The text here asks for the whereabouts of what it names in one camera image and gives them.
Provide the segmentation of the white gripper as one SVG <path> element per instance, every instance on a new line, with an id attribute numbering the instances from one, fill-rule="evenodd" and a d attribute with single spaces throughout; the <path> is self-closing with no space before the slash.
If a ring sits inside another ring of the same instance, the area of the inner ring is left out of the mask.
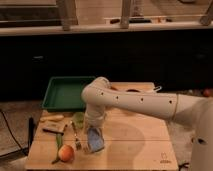
<path id="1" fill-rule="evenodd" d="M 84 129 L 88 130 L 90 127 L 101 128 L 105 121 L 106 113 L 103 112 L 99 116 L 89 115 L 85 113 Z"/>

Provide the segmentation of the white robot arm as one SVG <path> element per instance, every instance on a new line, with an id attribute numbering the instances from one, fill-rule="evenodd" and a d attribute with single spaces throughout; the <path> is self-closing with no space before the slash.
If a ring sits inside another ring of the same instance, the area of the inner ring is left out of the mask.
<path id="1" fill-rule="evenodd" d="M 189 171 L 213 171 L 213 98 L 174 93 L 112 90 L 110 81 L 98 77 L 81 93 L 85 120 L 101 127 L 106 107 L 124 109 L 195 129 Z"/>

